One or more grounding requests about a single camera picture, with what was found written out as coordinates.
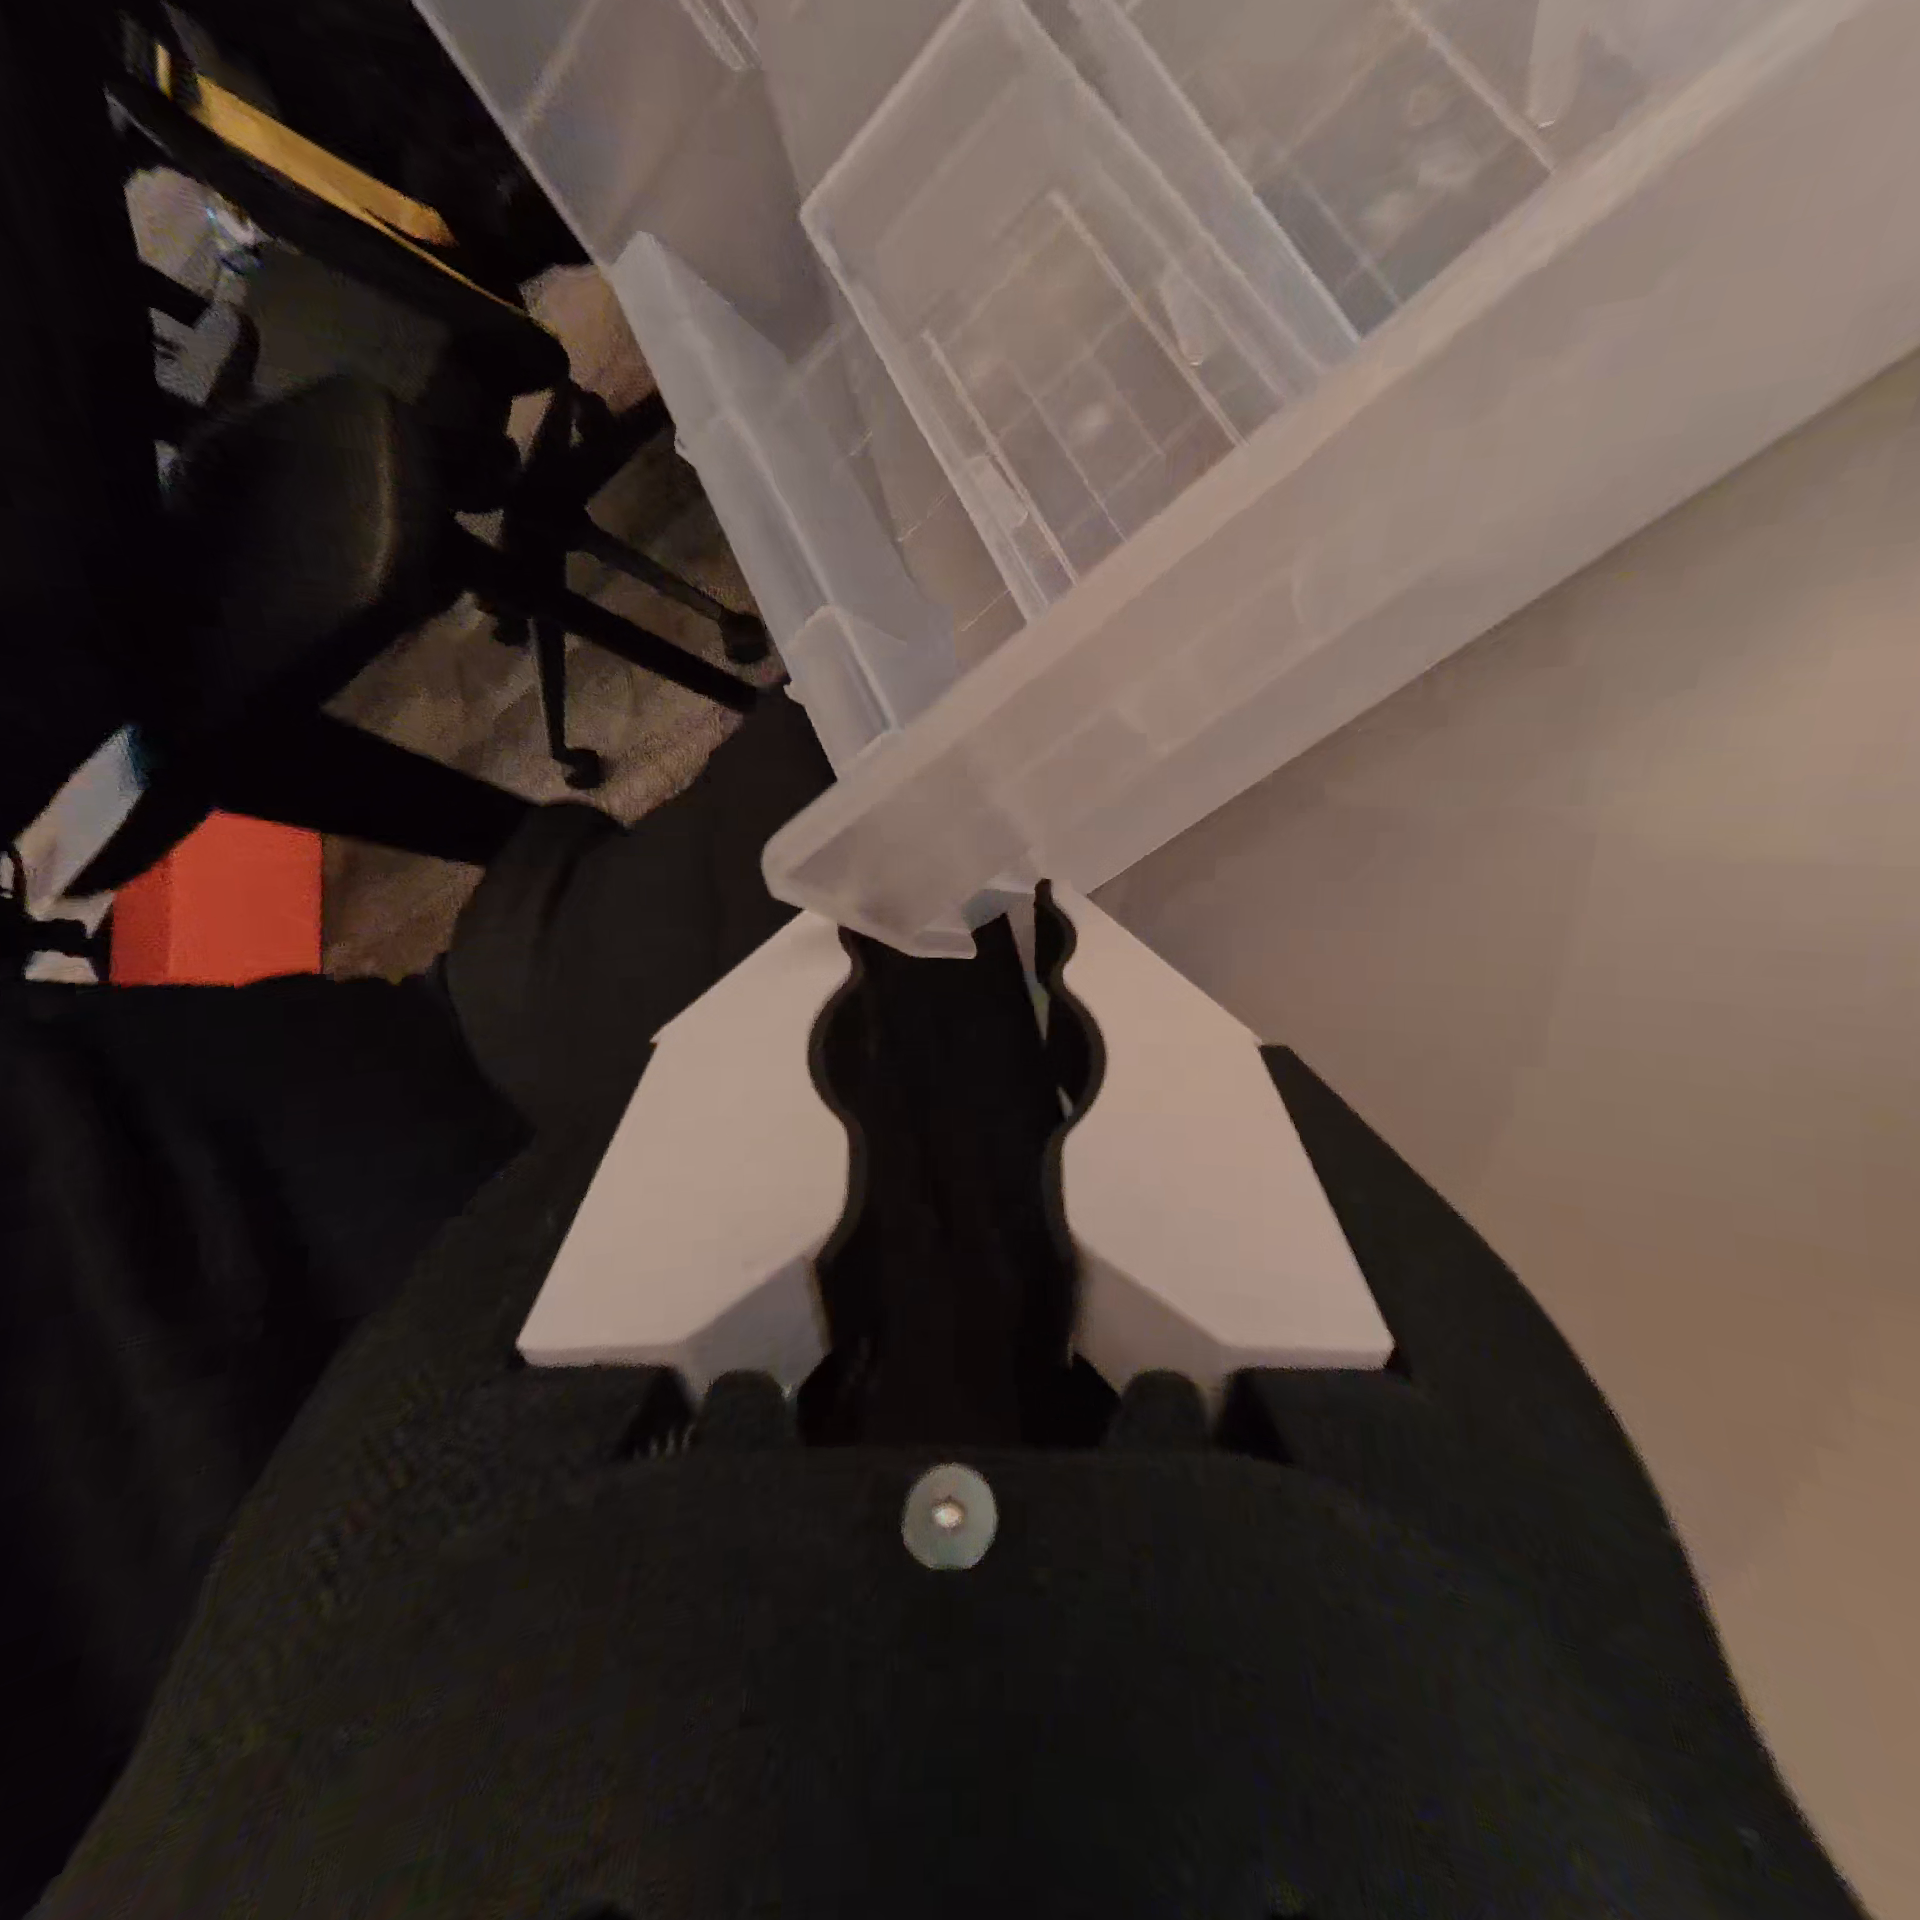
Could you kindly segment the person's black clothing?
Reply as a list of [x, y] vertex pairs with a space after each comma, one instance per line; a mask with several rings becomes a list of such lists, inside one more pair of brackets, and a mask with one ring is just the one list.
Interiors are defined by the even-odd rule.
[[605, 1148], [657, 1034], [791, 913], [833, 784], [763, 702], [635, 826], [536, 807], [415, 978], [2, 978], [2, 1916], [136, 1749], [326, 1363], [526, 1148]]

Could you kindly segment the black desk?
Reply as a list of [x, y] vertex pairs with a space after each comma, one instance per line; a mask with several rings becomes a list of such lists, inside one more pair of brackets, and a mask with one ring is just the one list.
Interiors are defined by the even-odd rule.
[[506, 394], [569, 380], [562, 338], [518, 297], [462, 270], [445, 220], [326, 152], [207, 79], [161, 3], [116, 3], [121, 51], [109, 107], [155, 148], [278, 243], [318, 257], [445, 331]]

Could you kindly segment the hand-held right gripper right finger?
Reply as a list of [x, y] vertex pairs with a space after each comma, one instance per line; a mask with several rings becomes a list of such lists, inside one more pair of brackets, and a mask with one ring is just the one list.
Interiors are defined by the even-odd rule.
[[1262, 1040], [1075, 888], [1038, 899], [1089, 1034], [1060, 1140], [1075, 1350], [1103, 1379], [1382, 1370], [1389, 1328]]

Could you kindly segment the small clear plastic drawer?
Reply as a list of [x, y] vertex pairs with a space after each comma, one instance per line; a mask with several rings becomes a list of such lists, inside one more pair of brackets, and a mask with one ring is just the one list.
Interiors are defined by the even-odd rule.
[[1111, 100], [1155, 60], [1358, 338], [1547, 183], [1450, 3], [1047, 10]]
[[1358, 349], [1123, 3], [957, 3], [800, 224], [1023, 621]]

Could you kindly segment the translucent plastic bin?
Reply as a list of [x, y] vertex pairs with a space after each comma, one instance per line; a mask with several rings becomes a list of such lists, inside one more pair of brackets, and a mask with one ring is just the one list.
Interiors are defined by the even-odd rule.
[[835, 764], [771, 896], [965, 957], [1915, 348], [1915, 3], [1453, 3], [1547, 183], [1038, 621], [800, 205], [957, 3], [420, 3]]

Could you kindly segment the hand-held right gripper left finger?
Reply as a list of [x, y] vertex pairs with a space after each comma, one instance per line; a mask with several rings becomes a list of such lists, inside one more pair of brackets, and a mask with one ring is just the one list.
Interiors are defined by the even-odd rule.
[[518, 1333], [527, 1367], [805, 1386], [830, 1354], [815, 1259], [850, 1200], [850, 1130], [810, 1040], [850, 982], [840, 929], [800, 913], [657, 1029]]

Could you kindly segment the orange box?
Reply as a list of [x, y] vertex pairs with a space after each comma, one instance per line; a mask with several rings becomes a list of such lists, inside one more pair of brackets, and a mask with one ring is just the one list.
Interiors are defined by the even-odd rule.
[[324, 973], [324, 836], [217, 811], [109, 909], [112, 989]]

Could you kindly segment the black office chair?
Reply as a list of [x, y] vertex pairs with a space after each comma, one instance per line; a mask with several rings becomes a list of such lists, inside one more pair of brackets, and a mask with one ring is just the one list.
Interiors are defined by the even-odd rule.
[[758, 686], [737, 667], [771, 654], [765, 623], [591, 518], [667, 423], [658, 396], [615, 414], [562, 381], [518, 451], [351, 375], [221, 419], [165, 484], [184, 654], [138, 723], [154, 755], [249, 742], [324, 708], [462, 603], [536, 663], [547, 749], [575, 788], [594, 788], [605, 762], [568, 736], [568, 642], [752, 710]]

